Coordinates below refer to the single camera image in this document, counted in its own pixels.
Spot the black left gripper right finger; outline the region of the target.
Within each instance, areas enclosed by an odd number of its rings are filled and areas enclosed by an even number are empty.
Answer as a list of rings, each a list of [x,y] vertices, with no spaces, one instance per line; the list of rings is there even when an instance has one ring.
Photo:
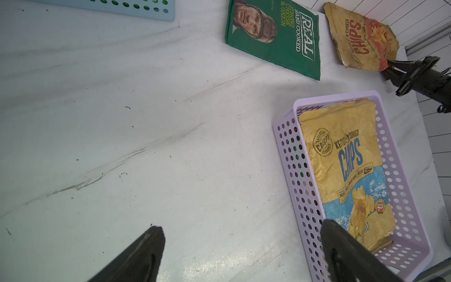
[[[320,234],[333,282],[401,281],[335,221],[324,220]]]

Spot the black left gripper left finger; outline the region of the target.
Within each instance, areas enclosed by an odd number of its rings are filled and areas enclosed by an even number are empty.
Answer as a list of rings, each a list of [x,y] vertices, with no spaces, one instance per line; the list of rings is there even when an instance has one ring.
[[[149,227],[90,281],[155,282],[165,242],[164,232],[160,226]]]

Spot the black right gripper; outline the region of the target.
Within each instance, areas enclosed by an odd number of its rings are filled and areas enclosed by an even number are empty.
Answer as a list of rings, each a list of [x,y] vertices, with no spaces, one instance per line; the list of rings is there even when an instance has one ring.
[[[397,96],[404,96],[411,90],[423,94],[440,103],[439,114],[451,112],[451,69],[441,72],[433,69],[440,58],[426,56],[417,61],[388,60],[387,68],[382,71],[383,76],[398,87]]]

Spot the brown orange chips bag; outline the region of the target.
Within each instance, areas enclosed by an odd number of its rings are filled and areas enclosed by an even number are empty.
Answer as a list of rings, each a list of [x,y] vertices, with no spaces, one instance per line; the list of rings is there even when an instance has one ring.
[[[397,59],[399,42],[388,25],[331,2],[324,11],[344,67],[382,72]]]

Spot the sea salt chips bag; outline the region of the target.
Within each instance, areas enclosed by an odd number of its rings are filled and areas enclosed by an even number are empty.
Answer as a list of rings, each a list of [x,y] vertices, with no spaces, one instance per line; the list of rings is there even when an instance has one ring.
[[[396,220],[378,144],[375,103],[360,99],[299,116],[325,218],[371,253],[391,244]]]

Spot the green REAL chips bag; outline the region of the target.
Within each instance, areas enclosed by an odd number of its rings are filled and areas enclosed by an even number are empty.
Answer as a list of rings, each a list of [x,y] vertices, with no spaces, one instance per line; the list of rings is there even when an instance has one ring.
[[[230,1],[225,42],[314,80],[321,77],[319,17],[293,1]]]

